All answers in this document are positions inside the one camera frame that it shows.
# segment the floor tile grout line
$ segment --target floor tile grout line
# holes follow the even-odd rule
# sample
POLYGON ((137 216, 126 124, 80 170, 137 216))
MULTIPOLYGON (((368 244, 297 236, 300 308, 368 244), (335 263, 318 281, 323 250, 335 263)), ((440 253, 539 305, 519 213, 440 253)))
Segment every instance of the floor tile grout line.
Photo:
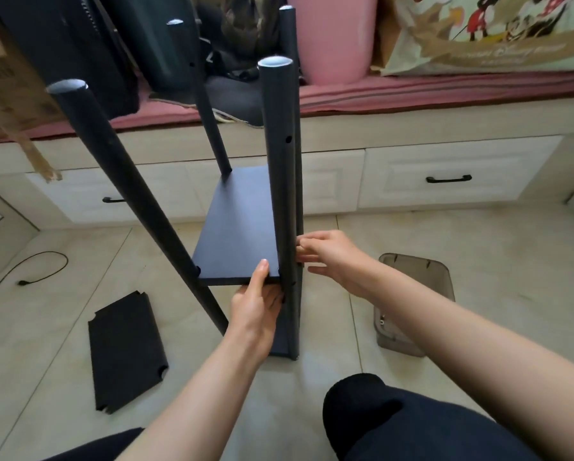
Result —
MULTIPOLYGON (((336 215, 336 227, 340 229, 338 224, 338 215, 336 215)), ((360 339, 358 338, 358 328, 355 325, 355 313, 353 312, 353 301, 351 299, 351 293, 347 293, 349 296, 349 306, 351 307, 351 318, 353 319, 353 331, 355 332, 355 344, 358 347, 358 358, 360 359, 360 370, 364 373, 364 366, 362 365, 362 354, 360 352, 360 339)))
POLYGON ((42 374, 41 378, 39 379, 39 382, 37 382, 37 385, 35 386, 35 388, 33 389, 33 392, 30 394, 29 399, 27 400, 27 402, 25 403, 24 407, 22 408, 22 411, 20 411, 20 414, 18 414, 16 420, 14 421, 12 428, 9 430, 9 432, 7 432, 7 435, 5 435, 5 438, 3 439, 3 441, 1 442, 0 445, 0 453, 1 450, 3 449, 3 447, 5 446, 5 443, 7 442, 7 439, 10 437, 10 435, 12 434, 12 432, 14 431, 14 428, 16 427, 16 425, 18 424, 18 421, 20 420, 20 418, 22 417, 22 414, 24 413, 24 410, 27 408, 27 406, 29 406, 29 403, 31 401, 31 399, 33 398, 33 395, 35 395, 35 393, 37 392, 37 388, 39 388, 39 385, 42 384, 42 382, 44 381, 44 377, 46 376, 46 374, 48 373, 48 371, 50 370, 50 368, 52 367, 52 364, 54 363, 54 360, 56 359, 56 357, 58 356, 58 354, 61 352, 62 347, 65 345, 65 342, 67 341, 67 338, 69 338, 69 335, 71 334, 71 332, 73 331, 74 327, 76 326, 76 324, 78 323, 78 320, 80 319, 80 317, 82 317, 82 314, 84 313, 84 311, 86 310, 86 307, 88 306, 88 304, 91 302, 91 299, 93 298, 95 292, 97 292, 97 289, 99 287, 99 285, 101 284, 101 282, 103 281, 103 279, 106 277, 106 273, 110 270, 110 267, 112 266, 112 264, 114 263, 114 259, 116 259, 116 257, 118 256, 118 253, 120 252, 120 250, 123 248, 123 246, 125 245, 125 242, 127 241, 127 238, 129 237, 129 235, 131 234, 131 231, 133 231, 133 228, 129 228, 129 232, 127 233, 127 236, 125 236, 125 239, 123 240, 122 244, 119 246, 118 250, 116 251, 116 254, 114 254, 114 257, 112 258, 112 260, 110 261, 109 265, 106 268, 106 271, 103 272, 103 275, 101 275, 101 278, 99 279, 99 281, 97 282, 97 285, 95 286, 93 292, 91 293, 91 295, 88 297, 88 300, 86 301, 86 303, 84 304, 84 307, 82 308, 82 310, 80 310, 80 313, 78 314, 78 317, 76 317, 76 320, 74 320, 73 325, 71 326, 71 328, 69 329, 69 331, 67 332, 67 335, 65 336, 65 339, 62 341, 61 345, 59 346, 59 348, 56 350, 56 353, 54 353, 54 356, 52 356, 52 360, 50 360, 50 364, 48 364, 48 367, 46 367, 45 372, 42 374))

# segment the black pole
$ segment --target black pole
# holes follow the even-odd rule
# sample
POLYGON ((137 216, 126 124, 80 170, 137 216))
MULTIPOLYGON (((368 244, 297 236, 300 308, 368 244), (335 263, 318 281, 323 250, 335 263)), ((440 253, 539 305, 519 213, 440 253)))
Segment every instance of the black pole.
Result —
POLYGON ((61 106, 76 134, 224 335, 227 317, 210 289, 199 283, 197 267, 86 83, 80 79, 67 79, 49 85, 46 90, 61 106))
POLYGON ((294 70, 294 123, 295 123, 295 203, 297 234, 304 233, 304 210, 302 205, 302 132, 300 130, 300 55, 297 51, 297 26, 295 8, 290 5, 279 9, 281 47, 287 57, 293 60, 294 70))
POLYGON ((297 229, 293 68, 294 62, 283 56, 270 56, 259 61, 278 268, 281 286, 286 296, 283 311, 289 356, 296 359, 299 354, 299 303, 295 261, 297 229))
POLYGON ((216 162, 219 164, 221 174, 227 176, 231 173, 231 165, 206 91, 203 64, 199 58, 199 32, 195 23, 191 0, 184 0, 184 5, 186 6, 184 13, 186 22, 173 19, 168 22, 168 31, 175 47, 182 53, 184 73, 189 71, 197 111, 199 111, 201 123, 206 130, 216 162))

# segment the shelf panel on floor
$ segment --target shelf panel on floor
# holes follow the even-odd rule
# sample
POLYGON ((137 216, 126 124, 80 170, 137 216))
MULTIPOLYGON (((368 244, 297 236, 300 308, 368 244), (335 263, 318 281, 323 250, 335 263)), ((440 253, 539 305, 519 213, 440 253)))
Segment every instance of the shelf panel on floor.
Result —
POLYGON ((244 285, 261 259, 279 283, 268 167, 234 168, 214 191, 193 262, 202 285, 244 285))

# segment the pink container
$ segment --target pink container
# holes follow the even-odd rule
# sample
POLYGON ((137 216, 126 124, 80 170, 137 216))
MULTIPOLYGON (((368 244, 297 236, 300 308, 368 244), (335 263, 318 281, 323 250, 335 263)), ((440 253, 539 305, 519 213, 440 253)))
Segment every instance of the pink container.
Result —
POLYGON ((349 84, 368 74, 377 0, 288 0, 309 84, 349 84))

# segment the black cable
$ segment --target black cable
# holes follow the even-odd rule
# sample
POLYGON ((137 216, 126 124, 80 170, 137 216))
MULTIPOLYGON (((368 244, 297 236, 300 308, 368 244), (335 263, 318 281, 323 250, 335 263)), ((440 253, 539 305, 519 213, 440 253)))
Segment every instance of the black cable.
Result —
POLYGON ((26 285, 32 285, 33 283, 37 283, 38 281, 42 281, 43 279, 49 279, 52 275, 56 275, 59 271, 63 270, 65 267, 67 267, 68 263, 69 263, 69 257, 66 256, 65 254, 61 253, 61 252, 56 252, 56 251, 42 251, 42 252, 38 252, 37 254, 33 254, 30 255, 29 257, 27 257, 24 260, 21 260, 19 263, 17 263, 16 265, 14 265, 10 271, 8 271, 5 276, 0 279, 0 284, 3 283, 3 280, 7 278, 7 275, 9 275, 11 272, 13 272, 19 265, 21 265, 22 263, 25 263, 27 260, 32 259, 33 257, 35 257, 36 255, 40 255, 40 254, 59 254, 62 255, 63 257, 65 257, 65 265, 63 265, 60 269, 58 269, 57 271, 55 271, 54 273, 49 274, 48 276, 41 278, 41 279, 36 279, 35 281, 26 281, 25 279, 21 279, 19 282, 17 282, 18 286, 26 286, 26 285))

